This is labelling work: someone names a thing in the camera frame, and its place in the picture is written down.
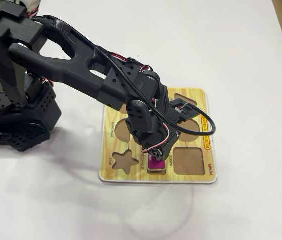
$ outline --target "red and white wire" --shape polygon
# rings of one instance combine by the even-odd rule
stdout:
[[[126,59],[124,56],[121,56],[121,55],[119,55],[119,54],[117,54],[117,53],[110,52],[109,54],[110,54],[112,57],[114,57],[115,59],[118,59],[118,60],[120,60],[120,61],[122,61],[122,62],[125,62],[125,63],[129,62],[128,59]],[[150,69],[148,66],[145,66],[145,65],[143,65],[143,64],[141,64],[141,63],[138,64],[138,66],[141,68],[141,69],[140,69],[140,72],[141,72],[141,73],[144,72],[144,71],[146,71],[146,70],[149,70],[149,69]]]
[[[151,151],[152,149],[155,149],[155,148],[157,148],[157,147],[159,147],[159,146],[161,146],[161,145],[163,145],[163,144],[165,144],[167,142],[167,140],[170,137],[170,130],[169,130],[169,128],[167,127],[167,125],[165,123],[163,123],[163,127],[166,130],[166,132],[167,132],[167,137],[162,142],[160,142],[157,145],[154,145],[154,146],[152,146],[150,148],[147,148],[147,149],[141,148],[141,152],[142,153],[147,153],[147,152]]]
[[[45,81],[48,81],[52,87],[55,86],[55,84],[53,83],[53,81],[51,81],[50,79],[47,79],[46,77],[44,77],[42,80],[41,80],[41,83],[44,83]]]

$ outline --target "robotic arm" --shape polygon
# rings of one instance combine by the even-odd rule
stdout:
[[[182,132],[214,134],[215,124],[203,111],[181,99],[169,102],[167,87],[150,66],[94,45],[56,17],[28,19],[25,14],[25,7],[11,2],[0,8],[0,82],[4,89],[0,92],[0,132],[11,135],[6,144],[25,151],[50,138],[61,111],[53,86],[42,84],[45,78],[117,111],[126,104],[130,134],[142,152],[158,161],[169,156]],[[41,56],[48,39],[60,45],[71,60]],[[199,114],[211,123],[210,132],[192,132],[177,125]]]

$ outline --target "white surface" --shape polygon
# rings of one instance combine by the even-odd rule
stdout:
[[[25,153],[0,148],[0,239],[282,239],[282,31],[272,1],[70,3],[44,0],[40,14],[153,66],[169,87],[206,91],[218,180],[102,184],[103,106],[56,84],[63,115],[51,140]]]

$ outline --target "square cutout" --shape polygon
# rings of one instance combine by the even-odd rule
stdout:
[[[173,150],[173,168],[177,175],[197,175],[205,174],[203,153],[197,147],[176,147]]]

